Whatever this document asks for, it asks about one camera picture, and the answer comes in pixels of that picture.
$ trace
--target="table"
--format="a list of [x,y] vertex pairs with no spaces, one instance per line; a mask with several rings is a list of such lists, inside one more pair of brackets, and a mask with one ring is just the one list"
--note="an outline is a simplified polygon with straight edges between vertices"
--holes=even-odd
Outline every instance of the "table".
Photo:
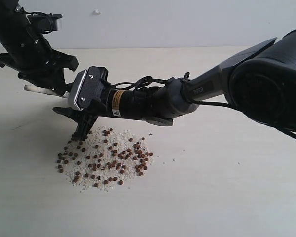
[[[106,66],[117,83],[186,71],[194,78],[243,49],[62,51],[77,56],[77,72]],[[66,71],[67,82],[75,75]],[[95,126],[145,136],[159,157],[144,177],[80,192],[55,169],[75,131],[51,110],[66,100],[25,92],[25,84],[0,68],[0,237],[296,237],[296,140],[226,108],[201,106],[172,127],[100,118]]]

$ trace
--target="wall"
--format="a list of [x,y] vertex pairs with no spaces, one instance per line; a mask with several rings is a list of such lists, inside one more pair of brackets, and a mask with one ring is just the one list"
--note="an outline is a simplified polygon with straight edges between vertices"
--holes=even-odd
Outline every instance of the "wall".
[[[20,0],[63,14],[54,48],[252,45],[296,28],[296,0]],[[100,15],[94,15],[98,9]]]

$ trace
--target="label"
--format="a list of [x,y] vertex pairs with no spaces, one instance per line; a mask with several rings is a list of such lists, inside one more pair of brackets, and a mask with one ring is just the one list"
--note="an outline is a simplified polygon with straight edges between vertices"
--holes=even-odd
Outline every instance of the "label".
[[122,94],[125,92],[125,90],[118,90],[115,92],[112,100],[112,112],[113,115],[116,117],[121,117],[120,110],[119,110],[119,104],[120,104],[120,98],[122,98]]

